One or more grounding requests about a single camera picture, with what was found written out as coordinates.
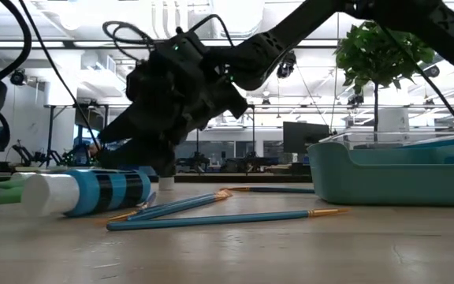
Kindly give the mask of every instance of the table surface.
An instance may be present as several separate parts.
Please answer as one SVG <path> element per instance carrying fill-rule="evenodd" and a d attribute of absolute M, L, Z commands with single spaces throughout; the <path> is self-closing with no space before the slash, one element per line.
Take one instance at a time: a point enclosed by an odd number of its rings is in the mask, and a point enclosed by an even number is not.
<path fill-rule="evenodd" d="M 157 202 L 220 187 L 178 184 Z M 175 216 L 324 207 L 334 206 L 313 194 L 235 192 Z M 454 208 L 354 207 L 316 219 L 123 232 L 98 220 L 28 218 L 18 204 L 0 206 L 0 283 L 454 284 Z"/>

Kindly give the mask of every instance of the potted plant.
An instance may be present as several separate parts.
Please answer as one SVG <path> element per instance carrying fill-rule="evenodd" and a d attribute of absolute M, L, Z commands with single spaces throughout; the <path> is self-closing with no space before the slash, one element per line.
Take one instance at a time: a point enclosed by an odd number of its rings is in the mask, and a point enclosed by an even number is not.
<path fill-rule="evenodd" d="M 415 62 L 431 63 L 434 51 L 422 40 L 408 32 L 390 32 L 393 38 L 411 55 Z M 346 38 L 342 39 L 334 52 L 337 68 L 344 70 L 344 86 L 354 84 L 356 95 L 362 95 L 363 86 L 374 83 L 374 133 L 378 131 L 378 91 L 380 85 L 393 84 L 400 89 L 399 80 L 412 81 L 417 71 L 414 62 L 404 56 L 400 48 L 373 21 L 364 21 L 360 26 L 352 25 Z"/>

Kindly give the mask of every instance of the teal plastic bin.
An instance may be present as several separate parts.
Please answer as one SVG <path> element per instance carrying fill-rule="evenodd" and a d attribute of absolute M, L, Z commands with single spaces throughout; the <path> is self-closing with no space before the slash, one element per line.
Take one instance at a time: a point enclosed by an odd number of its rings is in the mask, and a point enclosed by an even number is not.
<path fill-rule="evenodd" d="M 330 203 L 454 206 L 454 144 L 349 151 L 328 142 L 307 150 L 314 190 Z"/>

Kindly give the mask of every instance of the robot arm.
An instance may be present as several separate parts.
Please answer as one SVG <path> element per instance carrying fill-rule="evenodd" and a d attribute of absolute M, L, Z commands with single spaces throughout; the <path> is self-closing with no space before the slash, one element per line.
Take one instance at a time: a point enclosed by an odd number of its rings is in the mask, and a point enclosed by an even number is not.
<path fill-rule="evenodd" d="M 276 27 L 225 49 L 209 50 L 194 28 L 178 31 L 128 75 L 133 104 L 99 139 L 132 140 L 101 162 L 153 166 L 159 175 L 172 169 L 174 147 L 190 131 L 227 110 L 238 118 L 247 109 L 232 82 L 248 91 L 261 87 L 281 59 L 336 12 L 412 32 L 454 65 L 454 12 L 441 0 L 306 0 Z"/>

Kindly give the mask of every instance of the plant stem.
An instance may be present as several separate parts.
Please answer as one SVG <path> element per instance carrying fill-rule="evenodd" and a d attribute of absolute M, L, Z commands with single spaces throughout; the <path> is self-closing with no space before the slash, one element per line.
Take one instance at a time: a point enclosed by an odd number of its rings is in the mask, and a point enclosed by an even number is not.
<path fill-rule="evenodd" d="M 378 142 L 378 123 L 379 123 L 379 117 L 378 117 L 378 89 L 379 89 L 379 83 L 374 82 L 374 142 Z"/>

